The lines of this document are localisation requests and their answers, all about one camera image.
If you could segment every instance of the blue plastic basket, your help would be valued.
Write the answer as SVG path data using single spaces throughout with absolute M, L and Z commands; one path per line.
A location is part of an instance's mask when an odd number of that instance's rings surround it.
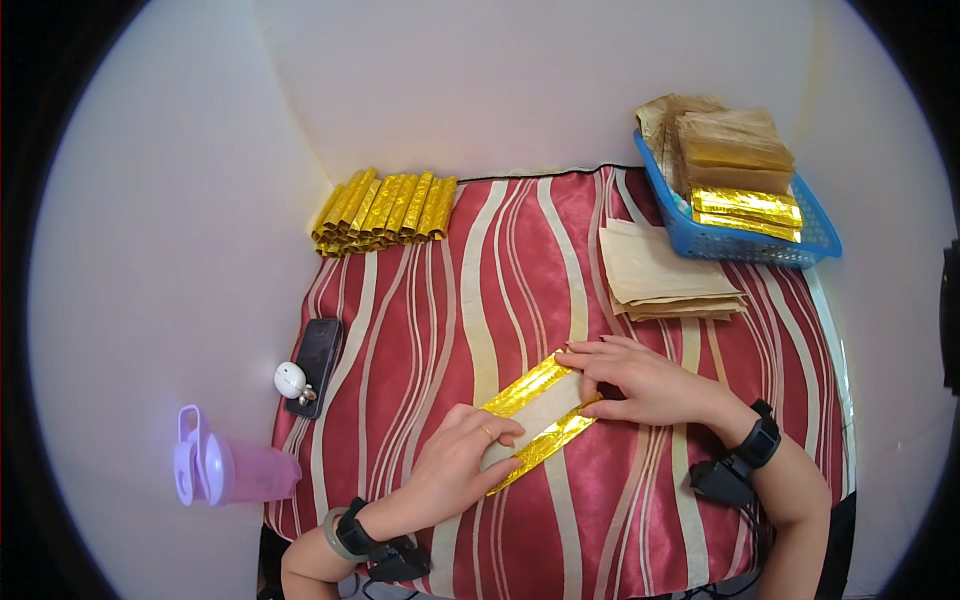
M 634 131 L 634 141 L 643 156 L 647 177 L 660 204 L 660 214 L 670 234 L 670 244 L 680 256 L 807 269 L 824 256 L 839 256 L 843 252 L 830 219 L 799 175 L 790 181 L 793 195 L 804 214 L 804 228 L 800 231 L 803 242 L 798 244 L 763 233 L 701 225 L 690 219 L 674 204 L 670 188 L 640 130 Z

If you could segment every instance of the white wall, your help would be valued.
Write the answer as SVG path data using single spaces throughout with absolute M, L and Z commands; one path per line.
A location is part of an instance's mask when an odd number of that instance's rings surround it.
M 179 505 L 174 417 L 198 402 L 269 441 L 324 170 L 637 164 L 632 110 L 670 91 L 770 108 L 840 231 L 820 271 L 858 419 L 851 592 L 878 589 L 946 451 L 936 294 L 955 231 L 920 113 L 844 2 L 154 0 L 68 129 L 30 290 L 40 424 L 120 592 L 252 593 L 259 507 Z
M 881 589 L 938 483 L 956 399 L 943 387 L 943 248 L 957 236 L 947 175 L 896 66 L 845 2 L 817 4 L 809 102 L 794 140 L 844 244 L 818 266 L 845 340 L 857 441 L 847 594 Z
M 252 598 L 261 505 L 180 504 L 178 409 L 268 444 L 328 183 L 249 2 L 155 0 L 109 53 L 44 196 L 30 359 L 66 504 L 124 598 Z

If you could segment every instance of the red striped tablecloth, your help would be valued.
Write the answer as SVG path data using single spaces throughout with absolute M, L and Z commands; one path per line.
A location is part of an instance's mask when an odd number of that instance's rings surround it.
M 450 405 L 480 405 L 564 341 L 603 333 L 633 335 L 744 401 L 767 399 L 834 502 L 846 495 L 837 385 L 803 276 L 725 264 L 747 313 L 632 324 L 610 309 L 597 241 L 610 218 L 661 225 L 642 170 L 466 183 L 443 242 L 324 259 L 302 321 L 342 320 L 343 356 L 318 420 L 277 410 L 274 446 L 300 457 L 303 479 L 267 506 L 269 526 L 292 540 L 330 507 L 395 490 Z M 502 493 L 418 533 L 433 570 L 414 585 L 463 600 L 600 600 L 748 570 L 746 519 L 684 481 L 719 447 L 698 425 L 598 421 Z

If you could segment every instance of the hand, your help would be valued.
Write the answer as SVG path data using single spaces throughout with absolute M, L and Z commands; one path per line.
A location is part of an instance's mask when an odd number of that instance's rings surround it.
M 364 507 L 357 518 L 371 538 L 385 541 L 459 515 L 520 466 L 518 458 L 508 458 L 481 471 L 487 446 L 494 440 L 513 446 L 523 433 L 513 419 L 454 405 L 423 445 L 406 484 Z
M 559 364 L 584 372 L 584 400 L 596 393 L 599 381 L 617 386 L 627 398 L 590 404 L 580 411 L 584 417 L 648 425 L 707 423 L 717 410 L 744 407 L 721 384 L 684 370 L 643 344 L 616 335 L 600 337 L 601 342 L 568 342 L 574 353 L 554 355 Z

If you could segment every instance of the smartphone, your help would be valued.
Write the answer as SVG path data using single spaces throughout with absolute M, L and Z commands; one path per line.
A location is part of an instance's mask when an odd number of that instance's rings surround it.
M 336 319 L 311 319 L 303 330 L 300 351 L 297 352 L 297 366 L 303 369 L 306 382 L 313 386 L 317 399 L 307 400 L 303 406 L 297 398 L 286 398 L 288 413 L 316 419 L 324 408 L 326 386 L 333 374 L 333 367 L 340 356 L 340 343 L 344 337 L 344 325 Z

